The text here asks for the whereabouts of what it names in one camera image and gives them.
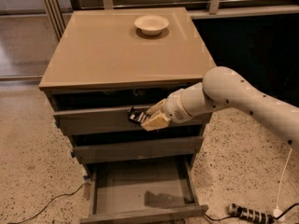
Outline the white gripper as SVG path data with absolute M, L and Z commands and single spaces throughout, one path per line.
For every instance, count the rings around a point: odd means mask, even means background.
M 146 111 L 150 117 L 141 123 L 141 127 L 149 132 L 166 128 L 171 120 L 175 123 L 183 123 L 191 120 L 192 116 L 188 114 L 182 103 L 182 92 L 183 89 L 174 91 L 168 95 L 166 100 L 163 99 L 150 107 Z

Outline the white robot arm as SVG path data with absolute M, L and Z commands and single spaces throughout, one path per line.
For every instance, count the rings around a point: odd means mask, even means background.
M 174 91 L 152 106 L 141 126 L 147 131 L 160 130 L 172 122 L 187 122 L 228 107 L 252 116 L 290 148 L 299 150 L 299 108 L 262 93 L 223 66 L 210 69 L 201 82 Z

